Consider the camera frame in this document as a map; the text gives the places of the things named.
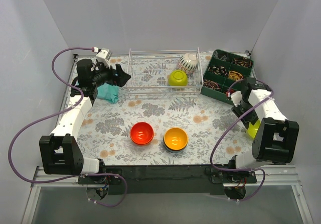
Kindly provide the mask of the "blue patterned bowl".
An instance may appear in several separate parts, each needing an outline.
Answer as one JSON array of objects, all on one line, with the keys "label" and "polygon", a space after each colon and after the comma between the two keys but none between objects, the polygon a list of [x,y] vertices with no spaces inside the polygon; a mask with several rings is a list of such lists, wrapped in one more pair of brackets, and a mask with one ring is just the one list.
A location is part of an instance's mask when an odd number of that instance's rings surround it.
[{"label": "blue patterned bowl", "polygon": [[185,72],[186,74],[191,74],[191,73],[193,73],[192,70],[188,70],[188,69],[186,69],[185,67],[183,67],[180,62],[177,63],[177,70],[181,70],[181,71]]}]

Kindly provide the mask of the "aluminium frame rail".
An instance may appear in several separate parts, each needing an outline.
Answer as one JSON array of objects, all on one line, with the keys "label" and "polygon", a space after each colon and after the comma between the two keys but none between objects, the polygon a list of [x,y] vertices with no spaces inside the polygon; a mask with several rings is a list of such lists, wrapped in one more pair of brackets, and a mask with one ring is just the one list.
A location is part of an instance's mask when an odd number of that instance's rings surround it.
[{"label": "aluminium frame rail", "polygon": [[292,165],[265,166],[257,182],[245,184],[248,199],[209,193],[128,194],[127,184],[115,180],[106,195],[99,185],[73,177],[49,183],[38,168],[23,223],[313,223]]}]

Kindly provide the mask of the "teal cloth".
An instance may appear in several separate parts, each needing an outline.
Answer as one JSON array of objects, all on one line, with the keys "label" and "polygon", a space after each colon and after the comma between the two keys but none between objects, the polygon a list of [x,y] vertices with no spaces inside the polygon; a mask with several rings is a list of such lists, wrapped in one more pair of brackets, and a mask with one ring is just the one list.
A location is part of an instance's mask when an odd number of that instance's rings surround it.
[{"label": "teal cloth", "polygon": [[119,87],[116,85],[104,84],[98,87],[98,99],[103,99],[109,103],[117,103],[119,99]]}]

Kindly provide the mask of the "green compartment organizer tray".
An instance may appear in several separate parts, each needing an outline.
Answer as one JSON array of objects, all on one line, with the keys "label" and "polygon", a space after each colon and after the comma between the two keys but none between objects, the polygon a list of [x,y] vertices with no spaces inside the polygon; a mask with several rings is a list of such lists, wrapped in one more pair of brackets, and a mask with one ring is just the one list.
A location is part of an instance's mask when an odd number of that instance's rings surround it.
[{"label": "green compartment organizer tray", "polygon": [[215,50],[204,72],[201,94],[232,105],[228,93],[240,90],[236,81],[249,77],[253,67],[254,61],[248,57]]}]

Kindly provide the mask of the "white pink bowl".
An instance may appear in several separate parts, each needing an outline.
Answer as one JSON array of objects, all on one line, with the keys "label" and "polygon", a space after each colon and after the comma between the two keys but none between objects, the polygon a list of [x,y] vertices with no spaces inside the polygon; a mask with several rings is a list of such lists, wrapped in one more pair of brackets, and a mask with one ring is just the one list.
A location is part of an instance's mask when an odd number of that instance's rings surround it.
[{"label": "white pink bowl", "polygon": [[182,64],[183,67],[185,67],[188,70],[196,70],[198,66],[198,59],[196,55],[192,53],[185,53],[180,59],[179,62]]}]

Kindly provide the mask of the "red orange bowl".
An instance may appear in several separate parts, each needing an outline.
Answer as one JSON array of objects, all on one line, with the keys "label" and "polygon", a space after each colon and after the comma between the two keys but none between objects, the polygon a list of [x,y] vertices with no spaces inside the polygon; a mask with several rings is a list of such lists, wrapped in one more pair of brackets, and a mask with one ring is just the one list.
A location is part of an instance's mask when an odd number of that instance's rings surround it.
[{"label": "red orange bowl", "polygon": [[139,145],[147,145],[149,144],[154,137],[154,130],[149,123],[146,122],[138,122],[134,124],[130,130],[130,138],[131,140]]}]

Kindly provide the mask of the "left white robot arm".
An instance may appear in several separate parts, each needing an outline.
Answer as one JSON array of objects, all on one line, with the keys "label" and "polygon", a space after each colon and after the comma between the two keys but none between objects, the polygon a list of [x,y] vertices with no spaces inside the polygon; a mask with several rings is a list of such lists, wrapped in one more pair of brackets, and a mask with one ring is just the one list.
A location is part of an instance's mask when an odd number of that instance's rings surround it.
[{"label": "left white robot arm", "polygon": [[46,174],[89,174],[94,183],[106,180],[107,172],[101,161],[83,156],[77,137],[89,110],[92,108],[98,88],[104,84],[123,87],[131,76],[120,64],[107,66],[103,61],[90,59],[77,62],[77,77],[72,81],[69,111],[63,114],[57,126],[39,141],[43,168]]}]

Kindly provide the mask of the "floral table mat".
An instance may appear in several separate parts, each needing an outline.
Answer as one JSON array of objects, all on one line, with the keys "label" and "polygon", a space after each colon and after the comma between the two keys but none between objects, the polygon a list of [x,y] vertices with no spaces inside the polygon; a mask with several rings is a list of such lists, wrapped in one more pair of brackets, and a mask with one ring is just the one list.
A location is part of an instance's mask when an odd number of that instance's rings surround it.
[{"label": "floral table mat", "polygon": [[[143,146],[130,138],[132,126],[149,123],[153,140]],[[163,142],[170,128],[188,134],[187,147],[168,151]],[[96,100],[77,137],[87,158],[101,158],[107,165],[226,164],[233,156],[251,150],[236,116],[225,103],[206,96],[179,98],[129,97],[119,94],[117,103]]]}]

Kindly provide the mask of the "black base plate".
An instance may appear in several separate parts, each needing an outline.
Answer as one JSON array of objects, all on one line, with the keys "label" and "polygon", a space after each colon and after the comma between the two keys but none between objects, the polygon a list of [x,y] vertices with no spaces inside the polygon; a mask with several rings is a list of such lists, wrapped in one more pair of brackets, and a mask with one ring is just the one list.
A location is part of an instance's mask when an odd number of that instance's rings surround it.
[{"label": "black base plate", "polygon": [[103,173],[122,176],[128,194],[150,193],[209,193],[224,195],[224,184],[237,185],[257,182],[255,173],[222,172],[209,164],[201,165],[134,165],[104,166]]}]

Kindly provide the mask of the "yellow orange bowl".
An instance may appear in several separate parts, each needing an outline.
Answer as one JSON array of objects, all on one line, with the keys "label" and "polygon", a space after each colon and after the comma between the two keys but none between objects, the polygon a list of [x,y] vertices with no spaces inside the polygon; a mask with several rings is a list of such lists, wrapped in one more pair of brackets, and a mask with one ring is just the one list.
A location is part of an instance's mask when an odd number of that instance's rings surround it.
[{"label": "yellow orange bowl", "polygon": [[170,128],[163,137],[165,148],[173,153],[184,150],[188,145],[188,141],[188,134],[181,128]]}]

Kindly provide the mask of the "lime green bowl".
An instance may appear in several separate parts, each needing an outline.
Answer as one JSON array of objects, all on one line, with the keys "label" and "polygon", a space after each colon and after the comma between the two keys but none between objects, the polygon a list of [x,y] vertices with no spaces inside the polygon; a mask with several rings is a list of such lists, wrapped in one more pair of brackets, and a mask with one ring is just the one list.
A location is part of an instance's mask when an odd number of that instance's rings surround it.
[{"label": "lime green bowl", "polygon": [[260,120],[257,120],[254,124],[249,122],[249,125],[247,127],[247,134],[251,139],[255,138],[259,127],[260,127]]},{"label": "lime green bowl", "polygon": [[175,70],[169,75],[169,86],[187,86],[188,77],[182,70]]}]

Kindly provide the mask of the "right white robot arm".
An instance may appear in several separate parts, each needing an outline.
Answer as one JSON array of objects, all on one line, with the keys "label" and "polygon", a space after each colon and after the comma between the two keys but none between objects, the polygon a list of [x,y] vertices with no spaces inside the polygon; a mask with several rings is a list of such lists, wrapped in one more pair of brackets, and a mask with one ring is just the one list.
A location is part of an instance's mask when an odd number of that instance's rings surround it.
[{"label": "right white robot arm", "polygon": [[235,183],[245,177],[244,169],[290,163],[299,132],[298,123],[290,121],[278,109],[267,84],[252,77],[238,82],[239,91],[227,94],[233,102],[231,110],[247,130],[256,132],[251,150],[233,156],[228,163],[227,177]]}]

